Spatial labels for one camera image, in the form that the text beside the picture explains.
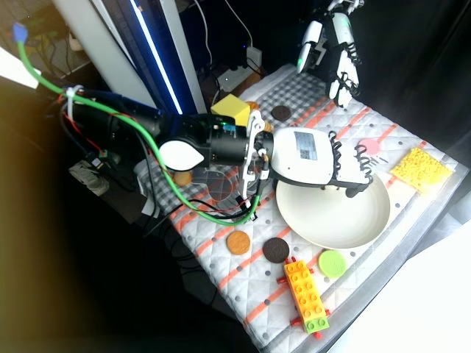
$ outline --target blue connector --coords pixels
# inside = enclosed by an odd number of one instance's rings
[[[26,39],[28,38],[28,29],[23,26],[22,24],[19,24],[16,22],[13,24],[13,39],[15,42],[26,42]]]

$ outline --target dark fabric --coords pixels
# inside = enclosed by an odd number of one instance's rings
[[[470,2],[365,1],[359,99],[470,166]]]

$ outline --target green cable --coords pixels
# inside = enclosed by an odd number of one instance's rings
[[[36,70],[32,67],[31,62],[29,61],[28,56],[26,55],[26,52],[24,50],[24,42],[18,41],[17,44],[18,44],[18,52],[20,54],[20,59],[23,62],[25,68],[28,70],[28,72],[30,72],[31,75],[33,75],[33,77],[36,78],[37,81],[39,81],[39,83],[43,84],[44,86],[46,86],[51,91],[53,91],[57,94],[65,94],[65,91],[62,88],[59,88],[58,86],[52,84],[50,81],[48,81],[47,79],[42,77],[40,74],[38,74],[36,72]],[[255,198],[253,200],[253,203],[252,203],[252,206],[250,208],[250,211],[242,219],[240,219],[238,221],[227,222],[227,221],[223,221],[221,219],[214,218],[211,215],[208,215],[207,213],[202,212],[201,210],[199,210],[198,208],[193,206],[192,203],[190,203],[190,201],[188,201],[185,198],[185,196],[180,192],[178,187],[175,185],[174,181],[171,179],[168,171],[166,170],[165,163],[163,161],[162,156],[160,155],[159,148],[157,147],[157,144],[155,143],[152,136],[147,132],[147,130],[142,127],[142,125],[140,125],[138,122],[132,120],[131,118],[128,118],[125,115],[122,115],[119,111],[114,110],[113,108],[108,107],[107,105],[104,105],[102,103],[98,103],[97,101],[92,101],[91,99],[87,99],[87,98],[84,98],[84,97],[81,97],[81,96],[78,96],[78,95],[75,95],[73,97],[73,100],[78,101],[79,103],[88,105],[89,107],[101,110],[105,113],[111,114],[111,115],[115,116],[116,118],[118,118],[119,120],[123,121],[124,123],[132,126],[134,129],[138,130],[142,134],[142,136],[144,137],[146,142],[149,144],[149,147],[151,148],[151,150],[154,152],[155,158],[157,158],[157,161],[159,162],[160,167],[163,170],[162,174],[165,177],[166,181],[168,182],[168,184],[169,184],[170,188],[172,189],[172,191],[174,192],[174,194],[177,196],[177,198],[185,206],[187,206],[188,208],[190,208],[193,211],[195,211],[196,213],[198,213],[198,215],[202,216],[203,218],[208,219],[209,221],[215,222],[217,224],[221,224],[221,225],[227,226],[227,227],[233,227],[233,226],[238,226],[239,224],[244,224],[255,213],[255,209],[257,208],[258,202],[260,200],[259,195],[255,196]]]

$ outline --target green disc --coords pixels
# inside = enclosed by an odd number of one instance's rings
[[[347,270],[344,257],[335,250],[326,250],[319,256],[319,268],[329,278],[337,278]]]

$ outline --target pink disc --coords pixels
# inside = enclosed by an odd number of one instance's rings
[[[377,154],[381,150],[380,144],[371,138],[365,138],[361,140],[359,145],[364,145],[366,147],[366,152],[370,156]]]

